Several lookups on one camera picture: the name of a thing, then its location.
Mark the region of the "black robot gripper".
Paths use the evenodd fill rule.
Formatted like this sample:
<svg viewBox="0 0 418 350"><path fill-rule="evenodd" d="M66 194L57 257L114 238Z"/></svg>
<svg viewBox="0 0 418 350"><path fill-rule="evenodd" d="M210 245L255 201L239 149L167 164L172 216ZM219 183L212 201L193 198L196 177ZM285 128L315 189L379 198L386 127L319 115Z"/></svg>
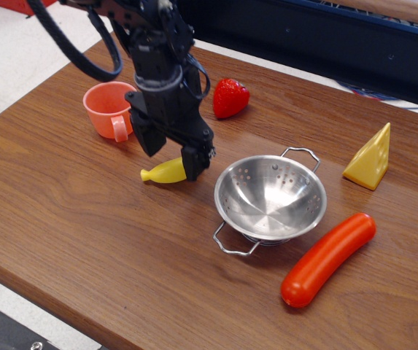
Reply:
<svg viewBox="0 0 418 350"><path fill-rule="evenodd" d="M210 89L201 87L199 71L177 71L171 79L157 81L134 75L138 91L128 93L131 125L144 152L152 157L167 139L180 144L188 181L194 182L210 165L214 133L199 107Z"/></svg>

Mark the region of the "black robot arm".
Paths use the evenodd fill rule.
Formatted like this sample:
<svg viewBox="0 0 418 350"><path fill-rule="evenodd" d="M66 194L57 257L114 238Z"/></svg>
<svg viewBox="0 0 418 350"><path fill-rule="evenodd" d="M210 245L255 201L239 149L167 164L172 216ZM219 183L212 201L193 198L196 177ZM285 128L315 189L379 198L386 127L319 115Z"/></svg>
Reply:
<svg viewBox="0 0 418 350"><path fill-rule="evenodd" d="M61 36L61 49L87 75L110 81L122 68L117 47L100 15L107 16L133 62L135 92L128 92L131 124L144 152L153 156L167 140L181 146L188 180L195 181L214 155L214 133L199 107L210 90L203 66L191 55L193 28L175 1L68 1L84 9L104 40L114 65L105 71L91 63Z"/></svg>

